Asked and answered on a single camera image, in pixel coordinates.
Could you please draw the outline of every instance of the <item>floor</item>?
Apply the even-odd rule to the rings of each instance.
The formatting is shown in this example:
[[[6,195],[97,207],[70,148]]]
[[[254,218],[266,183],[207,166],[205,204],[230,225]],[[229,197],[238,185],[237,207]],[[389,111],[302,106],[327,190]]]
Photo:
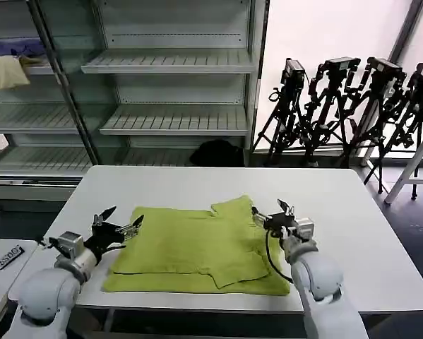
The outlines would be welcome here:
[[[361,177],[364,169],[357,169]],[[393,182],[401,168],[387,167],[384,179]],[[406,186],[391,205],[383,204],[383,196],[377,194],[377,182],[373,177],[367,184],[379,208],[388,219],[423,276],[423,186],[418,187],[416,201],[410,199],[412,187]],[[46,232],[56,213],[0,212],[0,237],[33,239]],[[194,335],[226,335],[247,337],[303,338],[301,317],[260,316],[256,314],[185,314],[166,311],[124,312],[116,317],[113,331],[138,333],[169,333]],[[370,338],[423,339],[423,312],[390,317],[370,332]]]

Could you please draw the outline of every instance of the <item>tripod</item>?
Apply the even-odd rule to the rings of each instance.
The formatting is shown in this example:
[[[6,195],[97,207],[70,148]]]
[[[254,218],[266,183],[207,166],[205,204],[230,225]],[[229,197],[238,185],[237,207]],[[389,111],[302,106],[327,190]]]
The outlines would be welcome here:
[[[359,126],[356,128],[350,144],[340,155],[342,158],[342,167],[349,167],[351,153],[358,148],[365,147],[361,145],[365,141],[371,141],[368,146],[369,148],[373,148],[374,146],[383,148],[384,126],[389,122],[389,119],[396,120],[406,104],[406,101],[402,100],[402,86],[406,75],[399,66],[396,66],[385,59],[377,59],[373,57],[368,58],[368,64],[365,67],[365,72],[362,76],[358,90],[363,90],[367,84],[370,74],[372,81],[369,89],[361,97],[359,97],[358,101],[355,103],[355,108],[357,108],[363,103],[363,101],[368,99],[367,107],[364,110]],[[393,80],[395,80],[395,84],[393,86],[395,92],[392,97],[385,100],[384,93],[388,84]],[[377,107],[379,108],[378,119],[370,128],[369,125],[374,118]],[[380,176],[382,176],[381,165],[379,166],[379,171]],[[379,191],[382,192],[381,179]]]
[[[269,116],[265,126],[258,133],[258,138],[254,143],[252,152],[262,138],[269,142],[268,159],[265,165],[274,165],[283,150],[290,147],[298,138],[298,129],[295,128],[296,115],[302,120],[299,108],[299,97],[304,88],[305,70],[302,65],[288,58],[285,63],[285,69],[282,72],[280,82],[282,89],[274,88],[274,93],[269,96],[271,102],[277,102],[273,112]],[[277,120],[274,135],[272,139],[266,136],[266,131],[273,120]]]
[[[423,64],[417,65],[417,70],[412,74],[409,83],[409,88],[406,94],[406,100],[409,100],[409,106],[407,107],[400,122],[395,126],[395,131],[388,141],[383,152],[379,151],[379,159],[373,164],[373,168],[366,177],[364,183],[367,184],[369,178],[373,175],[377,167],[381,168],[382,159],[385,158],[388,152],[392,150],[394,145],[398,146],[401,143],[405,148],[409,148],[413,145],[412,134],[417,131],[417,147],[419,147],[422,141],[422,125],[423,125]],[[406,126],[408,120],[413,118],[412,123]],[[418,166],[415,169],[414,175],[418,176]],[[412,200],[417,197],[417,185],[413,186],[412,189]]]
[[[308,129],[311,130],[311,133],[306,140],[306,151],[304,156],[305,163],[315,164],[313,159],[313,154],[315,149],[321,145],[327,144],[329,142],[331,135],[334,135],[339,141],[342,142],[343,147],[346,148],[346,131],[345,131],[345,119],[352,115],[354,111],[352,110],[352,105],[349,110],[345,110],[345,104],[348,99],[348,96],[343,96],[340,92],[340,87],[342,87],[342,82],[346,78],[345,92],[350,91],[350,84],[354,78],[354,73],[357,71],[357,67],[360,64],[360,59],[355,58],[339,58],[327,60],[324,64],[318,66],[315,78],[311,79],[311,84],[309,88],[309,95],[311,100],[305,105],[307,110],[305,122],[308,124]],[[329,78],[329,84],[327,88],[324,88],[322,93],[318,97],[316,92],[316,86],[318,82],[323,78],[324,72],[327,71]],[[321,106],[322,101],[324,101],[323,108],[319,114],[318,120],[313,123],[314,112],[316,109]],[[331,121],[326,124],[328,113],[330,107],[337,100],[337,113],[336,117],[338,121]],[[335,130],[340,127],[341,137],[339,137]]]

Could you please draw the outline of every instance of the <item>folded cloth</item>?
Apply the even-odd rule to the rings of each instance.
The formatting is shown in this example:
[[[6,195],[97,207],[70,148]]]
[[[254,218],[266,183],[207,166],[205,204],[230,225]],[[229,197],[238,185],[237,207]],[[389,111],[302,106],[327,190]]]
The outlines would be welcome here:
[[[18,41],[0,41],[0,56],[14,55],[38,57],[45,54],[42,42],[39,39],[24,39]]]
[[[10,55],[0,56],[0,90],[29,83],[17,58]]]
[[[131,219],[144,214],[141,230],[112,265],[104,290],[286,295],[289,286],[268,263],[249,197],[212,208],[136,208]],[[270,246],[279,253],[274,239]]]

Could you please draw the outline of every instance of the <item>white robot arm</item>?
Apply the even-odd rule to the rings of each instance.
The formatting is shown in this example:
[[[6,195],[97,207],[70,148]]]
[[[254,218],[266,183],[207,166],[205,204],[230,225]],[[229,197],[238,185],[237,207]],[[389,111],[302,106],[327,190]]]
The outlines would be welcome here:
[[[81,285],[89,280],[104,253],[122,248],[109,247],[111,244],[121,244],[133,237],[141,226],[143,215],[123,227],[105,222],[114,211],[115,208],[110,208],[94,217],[93,236],[85,242],[72,232],[49,238],[46,243],[40,241],[48,248],[56,248],[60,255],[54,268],[41,270],[24,282],[16,314],[4,339],[66,339],[68,320]]]
[[[308,218],[296,219],[293,207],[280,200],[278,203],[283,213],[266,216],[256,208],[253,211],[262,219],[266,236],[279,238],[285,260],[291,265],[292,279],[282,276],[299,292],[308,338],[368,339],[362,318],[343,288],[342,271],[334,260],[318,251],[312,239],[314,223]]]

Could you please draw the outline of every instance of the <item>white shelf board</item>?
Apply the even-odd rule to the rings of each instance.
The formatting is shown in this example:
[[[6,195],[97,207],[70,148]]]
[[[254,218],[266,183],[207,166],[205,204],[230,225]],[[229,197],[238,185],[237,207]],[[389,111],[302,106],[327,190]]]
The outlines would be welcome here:
[[[245,136],[242,105],[120,105],[101,134],[125,136]]]
[[[78,134],[66,105],[1,104],[0,133]]]
[[[193,166],[194,150],[183,148],[130,148],[123,166]]]
[[[47,56],[39,56],[40,62],[24,66],[25,73],[30,76],[49,76],[54,75],[51,64]],[[81,66],[90,60],[90,52],[81,49],[72,49],[59,55],[59,60],[67,74],[81,71]]]
[[[40,63],[24,66],[24,70],[30,76],[48,76],[54,74],[47,57],[41,58]]]
[[[82,177],[92,163],[83,147],[7,147],[0,153],[0,177]]]
[[[245,49],[108,49],[84,73],[251,73]]]

